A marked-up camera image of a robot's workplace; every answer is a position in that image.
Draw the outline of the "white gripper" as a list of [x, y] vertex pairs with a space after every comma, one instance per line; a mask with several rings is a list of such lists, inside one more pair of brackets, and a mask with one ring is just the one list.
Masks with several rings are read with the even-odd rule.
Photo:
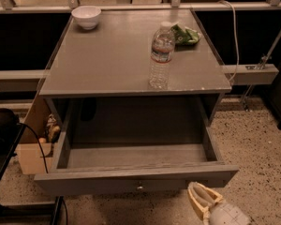
[[251, 218], [221, 194], [198, 182], [188, 187], [190, 203], [203, 225], [251, 225]]

